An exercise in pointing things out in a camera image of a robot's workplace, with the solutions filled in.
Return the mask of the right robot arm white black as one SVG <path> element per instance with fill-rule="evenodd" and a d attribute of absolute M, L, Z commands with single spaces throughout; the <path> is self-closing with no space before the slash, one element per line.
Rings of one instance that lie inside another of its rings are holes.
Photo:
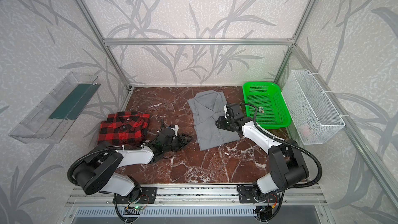
<path fill-rule="evenodd" d="M 269 173 L 253 182 L 251 197 L 264 202 L 266 197 L 290 188 L 306 188 L 317 184 L 323 175 L 320 161 L 294 140 L 284 140 L 266 131 L 257 123 L 258 108 L 252 104 L 226 104 L 224 116 L 216 121 L 217 128 L 238 132 L 252 140 L 268 155 Z M 309 169 L 304 156 L 313 160 L 317 174 L 309 182 Z"/>

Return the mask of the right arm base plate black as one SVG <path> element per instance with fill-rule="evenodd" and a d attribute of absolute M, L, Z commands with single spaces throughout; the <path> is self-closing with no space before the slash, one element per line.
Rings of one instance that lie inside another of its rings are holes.
<path fill-rule="evenodd" d="M 280 202 L 280 195 L 271 191 L 262 193 L 257 186 L 237 185 L 236 187 L 240 203 L 265 203 L 276 205 Z"/>

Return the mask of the green plastic basket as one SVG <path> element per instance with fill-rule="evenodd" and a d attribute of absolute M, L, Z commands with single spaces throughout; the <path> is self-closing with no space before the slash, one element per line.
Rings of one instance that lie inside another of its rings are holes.
<path fill-rule="evenodd" d="M 286 106 L 280 87 L 271 82 L 247 82 L 243 85 L 246 114 L 253 117 L 255 109 L 264 108 L 264 113 L 258 111 L 256 122 L 264 129 L 286 128 L 291 124 L 291 116 Z"/>

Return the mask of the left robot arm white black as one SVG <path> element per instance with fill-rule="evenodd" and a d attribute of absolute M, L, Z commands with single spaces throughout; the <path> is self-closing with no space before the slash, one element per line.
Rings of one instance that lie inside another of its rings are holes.
<path fill-rule="evenodd" d="M 136 164 L 153 164 L 176 153 L 192 141 L 192 136 L 179 133 L 171 125 L 158 132 L 154 140 L 140 146 L 114 146 L 102 142 L 88 154 L 72 163 L 67 171 L 68 180 L 80 186 L 86 195 L 107 192 L 122 197 L 138 198 L 141 186 L 133 178 L 120 175 L 117 170 Z"/>

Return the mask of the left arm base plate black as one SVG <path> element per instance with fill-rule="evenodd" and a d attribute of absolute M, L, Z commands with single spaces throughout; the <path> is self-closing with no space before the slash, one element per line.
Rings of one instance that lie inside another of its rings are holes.
<path fill-rule="evenodd" d="M 142 187 L 139 193 L 138 204 L 154 204 L 157 196 L 157 187 Z"/>

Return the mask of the grey long sleeve shirt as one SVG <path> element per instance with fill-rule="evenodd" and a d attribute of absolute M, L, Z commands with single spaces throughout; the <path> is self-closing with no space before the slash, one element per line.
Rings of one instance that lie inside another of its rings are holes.
<path fill-rule="evenodd" d="M 201 151 L 240 139 L 236 132 L 216 126 L 219 117 L 225 116 L 224 107 L 227 101 L 223 92 L 209 90 L 197 93 L 194 98 L 188 100 L 188 104 L 193 113 L 194 129 Z"/>

